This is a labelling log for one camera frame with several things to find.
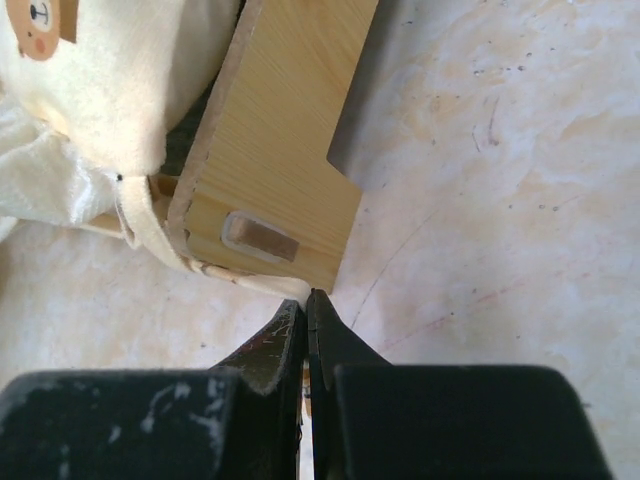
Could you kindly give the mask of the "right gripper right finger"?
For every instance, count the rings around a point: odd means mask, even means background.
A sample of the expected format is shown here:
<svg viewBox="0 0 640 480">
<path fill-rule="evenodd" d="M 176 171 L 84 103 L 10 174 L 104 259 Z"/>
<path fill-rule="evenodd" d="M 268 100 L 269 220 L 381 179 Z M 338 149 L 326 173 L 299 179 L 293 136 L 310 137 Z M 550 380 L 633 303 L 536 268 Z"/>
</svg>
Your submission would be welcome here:
<svg viewBox="0 0 640 480">
<path fill-rule="evenodd" d="M 307 302 L 318 479 L 608 479 L 580 398 L 535 365 L 394 365 Z"/>
</svg>

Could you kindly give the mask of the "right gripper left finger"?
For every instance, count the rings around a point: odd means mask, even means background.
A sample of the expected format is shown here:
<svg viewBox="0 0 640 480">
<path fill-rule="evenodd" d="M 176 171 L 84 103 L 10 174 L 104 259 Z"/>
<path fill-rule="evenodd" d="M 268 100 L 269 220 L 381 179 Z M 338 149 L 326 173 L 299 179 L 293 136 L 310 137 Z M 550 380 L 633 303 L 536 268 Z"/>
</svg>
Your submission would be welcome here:
<svg viewBox="0 0 640 480">
<path fill-rule="evenodd" d="M 295 479 L 305 316 L 294 301 L 211 368 L 50 370 L 1 393 L 5 479 Z"/>
</svg>

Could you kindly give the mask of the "wooden pet bed frame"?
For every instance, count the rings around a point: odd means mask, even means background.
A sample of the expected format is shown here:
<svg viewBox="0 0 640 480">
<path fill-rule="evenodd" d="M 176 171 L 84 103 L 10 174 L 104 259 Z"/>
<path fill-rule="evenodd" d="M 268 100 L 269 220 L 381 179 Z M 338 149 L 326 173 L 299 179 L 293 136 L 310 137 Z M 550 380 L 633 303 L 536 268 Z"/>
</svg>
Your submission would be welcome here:
<svg viewBox="0 0 640 480">
<path fill-rule="evenodd" d="M 151 213 L 128 182 L 92 228 L 285 298 L 331 290 L 361 192 L 328 153 L 376 8 L 247 2 L 181 175 L 157 177 Z"/>
</svg>

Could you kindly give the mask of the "cream animal print cushion cover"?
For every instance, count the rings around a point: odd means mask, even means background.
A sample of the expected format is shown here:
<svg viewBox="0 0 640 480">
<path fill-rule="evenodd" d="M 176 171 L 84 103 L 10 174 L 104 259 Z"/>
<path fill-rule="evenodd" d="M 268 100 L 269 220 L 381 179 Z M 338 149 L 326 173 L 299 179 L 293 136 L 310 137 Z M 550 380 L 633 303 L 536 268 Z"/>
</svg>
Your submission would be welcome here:
<svg viewBox="0 0 640 480">
<path fill-rule="evenodd" d="M 237 1 L 5 1 L 1 233 L 93 230 L 166 265 L 304 303 L 310 286 L 179 254 L 157 177 L 168 133 L 219 72 Z"/>
</svg>

